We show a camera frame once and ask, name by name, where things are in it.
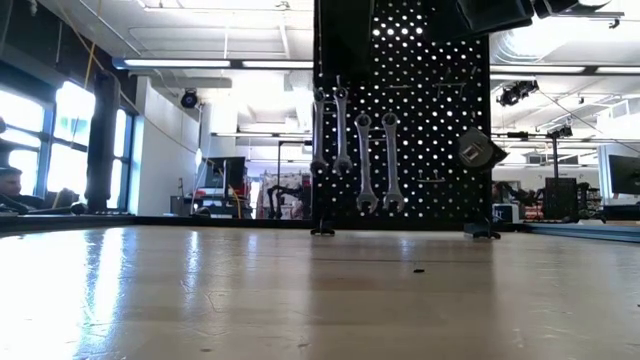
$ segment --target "person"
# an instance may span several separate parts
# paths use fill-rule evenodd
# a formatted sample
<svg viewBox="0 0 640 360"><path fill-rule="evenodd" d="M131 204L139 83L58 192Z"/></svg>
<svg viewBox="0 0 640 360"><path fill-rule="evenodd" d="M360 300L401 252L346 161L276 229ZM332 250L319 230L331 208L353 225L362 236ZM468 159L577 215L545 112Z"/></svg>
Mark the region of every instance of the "person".
<svg viewBox="0 0 640 360"><path fill-rule="evenodd" d="M0 168L0 194L8 197L20 196L22 171L13 167Z"/></svg>
<svg viewBox="0 0 640 360"><path fill-rule="evenodd" d="M16 208L21 205L28 210L40 209L43 204L42 199L20 194L22 191L21 176L20 169L10 166L0 167L0 204L7 208Z"/></svg>

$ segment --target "large window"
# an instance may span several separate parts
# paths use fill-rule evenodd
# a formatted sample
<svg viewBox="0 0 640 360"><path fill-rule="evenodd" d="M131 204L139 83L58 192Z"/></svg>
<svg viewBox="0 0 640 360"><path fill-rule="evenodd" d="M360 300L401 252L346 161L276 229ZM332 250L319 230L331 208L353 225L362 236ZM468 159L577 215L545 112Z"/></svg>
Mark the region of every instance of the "large window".
<svg viewBox="0 0 640 360"><path fill-rule="evenodd" d="M35 101L0 90L0 116L7 130L0 134L15 149L9 154L9 166L22 170L22 193L37 192L42 141L38 137L45 119L45 109Z"/></svg>
<svg viewBox="0 0 640 360"><path fill-rule="evenodd" d="M68 188L84 199L87 149L95 97L65 82L56 93L55 112L23 96L0 91L0 116L8 129L0 135L16 145L9 165L22 170L22 193L44 196ZM125 209L133 118L119 110L111 176L110 209Z"/></svg>
<svg viewBox="0 0 640 360"><path fill-rule="evenodd" d="M9 165L22 170L22 193L34 194L38 182L38 152L13 150L9 155Z"/></svg>

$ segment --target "combination wrench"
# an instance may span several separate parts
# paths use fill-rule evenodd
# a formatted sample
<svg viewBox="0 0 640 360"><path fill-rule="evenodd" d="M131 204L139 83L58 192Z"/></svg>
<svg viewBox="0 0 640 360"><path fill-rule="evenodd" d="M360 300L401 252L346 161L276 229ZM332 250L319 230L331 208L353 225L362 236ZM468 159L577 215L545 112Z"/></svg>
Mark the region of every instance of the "combination wrench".
<svg viewBox="0 0 640 360"><path fill-rule="evenodd" d="M349 92L345 88L336 90L333 98L338 109L338 157L333 163L333 170L338 176L342 176L342 170L351 170L353 163L347 152L347 98Z"/></svg>
<svg viewBox="0 0 640 360"><path fill-rule="evenodd" d="M324 147L322 143L322 127L324 125L324 100L325 95L322 90L316 90L313 93L313 161L311 161L311 175L316 176L322 173L326 173L329 169L329 163L324 159L323 151Z"/></svg>
<svg viewBox="0 0 640 360"><path fill-rule="evenodd" d="M356 117L356 127L358 128L358 137L360 138L360 167L362 171L362 185L360 195L356 200L358 210L362 211L362 205L369 203L369 214L373 214L378 206L378 198L371 188L371 170L369 163L369 128L371 127L371 118L367 114L360 114Z"/></svg>
<svg viewBox="0 0 640 360"><path fill-rule="evenodd" d="M404 209L404 196L400 193L398 185L398 153L396 147L396 128L398 126L398 117L394 113L387 113L382 117L382 126L387 135L387 166L389 167L389 191L384 197L385 210L389 210L391 202L398 203L397 212Z"/></svg>

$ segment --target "computer monitor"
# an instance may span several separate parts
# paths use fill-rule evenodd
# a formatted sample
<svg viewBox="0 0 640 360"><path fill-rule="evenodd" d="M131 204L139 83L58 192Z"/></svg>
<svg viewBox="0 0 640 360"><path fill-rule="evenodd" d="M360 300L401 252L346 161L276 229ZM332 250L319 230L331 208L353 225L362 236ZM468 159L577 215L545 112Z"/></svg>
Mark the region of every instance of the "computer monitor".
<svg viewBox="0 0 640 360"><path fill-rule="evenodd" d="M609 155L611 192L640 195L640 158Z"/></svg>
<svg viewBox="0 0 640 360"><path fill-rule="evenodd" d="M224 188L223 175L225 175L228 184L234 190L240 190L244 186L244 176L246 174L244 161L245 158L243 156L208 158L204 187Z"/></svg>

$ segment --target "wooden table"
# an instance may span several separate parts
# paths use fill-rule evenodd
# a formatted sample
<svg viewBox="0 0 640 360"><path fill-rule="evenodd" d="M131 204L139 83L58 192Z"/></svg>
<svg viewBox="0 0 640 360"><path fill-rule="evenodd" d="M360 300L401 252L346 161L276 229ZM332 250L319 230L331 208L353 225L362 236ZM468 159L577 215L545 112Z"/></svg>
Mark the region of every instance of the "wooden table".
<svg viewBox="0 0 640 360"><path fill-rule="evenodd" d="M1 359L640 359L625 243L110 228L0 239L0 284Z"/></svg>

